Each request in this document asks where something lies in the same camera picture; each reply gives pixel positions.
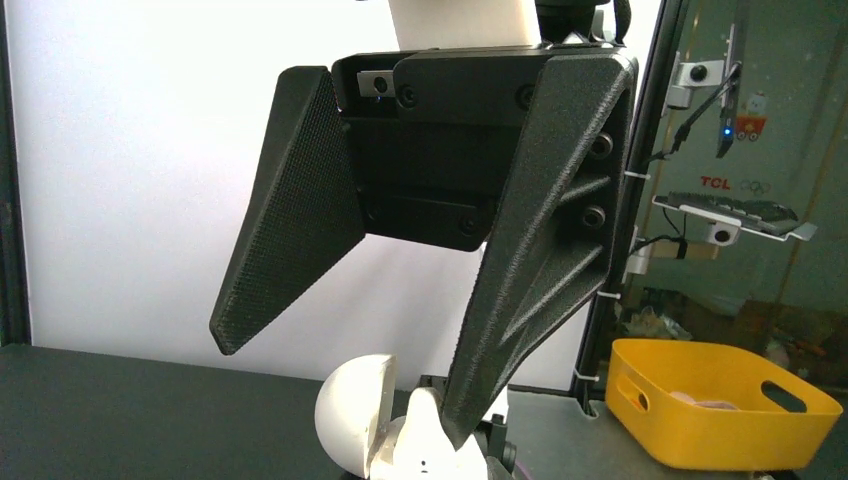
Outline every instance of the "black cable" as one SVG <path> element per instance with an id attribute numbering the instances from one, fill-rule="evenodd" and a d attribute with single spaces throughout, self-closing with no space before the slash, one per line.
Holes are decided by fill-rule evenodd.
<path id="1" fill-rule="evenodd" d="M 665 160 L 665 157 L 680 150 L 680 146 L 683 144 L 683 142 L 686 141 L 687 138 L 689 138 L 689 132 L 692 130 L 692 125 L 694 125 L 695 122 L 698 121 L 699 118 L 701 118 L 701 115 L 703 115 L 707 111 L 707 109 L 710 108 L 710 106 L 715 103 L 716 100 L 718 100 L 719 97 L 721 97 L 725 92 L 736 86 L 736 81 L 738 80 L 741 71 L 742 64 L 739 62 L 734 63 L 733 67 L 731 67 L 730 69 L 730 72 L 727 74 L 727 77 L 721 82 L 721 84 L 719 84 L 715 91 L 710 94 L 709 97 L 707 97 L 707 99 L 704 101 L 704 103 L 701 104 L 701 106 L 695 109 L 695 111 L 692 113 L 692 115 L 689 116 L 689 118 L 686 119 L 686 121 L 684 121 L 680 124 L 679 127 L 677 127 L 677 132 L 675 132 L 674 134 L 674 141 L 671 144 L 671 148 L 669 148 L 668 150 L 660 150 L 654 153 L 653 155 L 648 157 L 648 161 L 646 163 L 651 163 L 654 160 Z"/>
<path id="2" fill-rule="evenodd" d="M 663 211 L 663 217 L 665 217 L 665 221 L 668 222 L 669 225 L 671 225 L 671 228 L 674 229 L 674 231 L 677 233 L 678 237 L 682 237 L 683 233 L 680 232 L 680 229 L 677 228 L 677 225 L 675 225 L 674 222 L 671 221 L 671 218 L 669 218 L 668 210 L 663 208 L 662 211 Z"/>
<path id="3" fill-rule="evenodd" d="M 669 242 L 678 242 L 680 243 L 680 237 L 672 237 L 671 235 L 659 235 L 654 238 L 649 238 L 648 240 L 642 240 L 641 242 L 636 242 L 636 245 L 633 245 L 633 250 L 630 251 L 630 255 L 642 250 L 648 245 L 653 245 L 661 240 L 668 240 Z"/>

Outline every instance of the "black 3d-printed part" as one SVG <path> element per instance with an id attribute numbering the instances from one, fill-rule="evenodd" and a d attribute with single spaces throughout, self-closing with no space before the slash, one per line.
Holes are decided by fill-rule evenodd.
<path id="1" fill-rule="evenodd" d="M 608 276 L 635 81 L 635 65 L 614 51 L 545 63 L 448 375 L 441 421 L 455 448 Z M 613 151 L 584 161 L 601 132 Z M 604 210 L 599 228 L 581 224 L 587 205 Z"/>
<path id="2" fill-rule="evenodd" d="M 209 323 L 221 352 L 235 353 L 364 236 L 330 73 L 286 70 Z"/>
<path id="3" fill-rule="evenodd" d="M 510 474 L 500 460 L 494 457 L 486 457 L 486 468 L 488 470 L 488 480 L 514 480 L 515 477 Z"/>

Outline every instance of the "glass panel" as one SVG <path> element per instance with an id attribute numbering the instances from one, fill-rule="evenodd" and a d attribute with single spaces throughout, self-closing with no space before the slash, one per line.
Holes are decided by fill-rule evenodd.
<path id="1" fill-rule="evenodd" d="M 693 2 L 680 44 L 684 62 L 724 58 L 735 8 L 736 2 Z M 602 358 L 620 337 L 719 342 L 765 355 L 829 391 L 848 388 L 846 36 L 845 2 L 752 2 L 736 141 L 716 158 L 713 106 L 679 152 L 652 164 L 640 237 L 685 236 L 686 249 L 657 242 L 647 272 L 629 276 L 617 318 L 604 319 Z M 670 146 L 677 127 L 713 90 L 696 91 L 692 109 L 663 119 L 656 150 Z M 713 196 L 748 213 L 774 213 L 773 204 L 751 203 L 774 202 L 818 230 L 808 242 L 749 232 L 733 242 L 733 229 L 721 233 L 703 218 L 664 215 L 652 205 L 655 195 L 670 192 Z"/>

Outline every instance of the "keyboard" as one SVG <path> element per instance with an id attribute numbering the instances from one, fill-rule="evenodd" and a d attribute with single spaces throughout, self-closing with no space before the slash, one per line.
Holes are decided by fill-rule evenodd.
<path id="1" fill-rule="evenodd" d="M 719 195 L 669 192 L 667 196 L 657 196 L 656 201 L 675 208 L 688 205 L 736 218 L 743 228 L 775 236 L 785 235 L 801 224 L 791 208 L 768 200 L 734 200 Z"/>

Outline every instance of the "sticker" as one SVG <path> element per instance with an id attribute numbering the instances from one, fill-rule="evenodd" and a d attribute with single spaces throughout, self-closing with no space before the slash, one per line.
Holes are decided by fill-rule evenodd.
<path id="1" fill-rule="evenodd" d="M 701 177 L 701 185 L 714 188 L 716 190 L 730 190 L 730 183 L 726 178 L 721 177 Z"/>
<path id="2" fill-rule="evenodd" d="M 745 113 L 736 117 L 736 139 L 756 142 L 763 134 L 766 126 L 766 94 L 757 92 L 748 97 L 745 102 Z"/>
<path id="3" fill-rule="evenodd" d="M 755 197 L 761 197 L 771 191 L 771 184 L 759 180 L 742 180 L 739 188 L 743 192 L 751 192 Z"/>

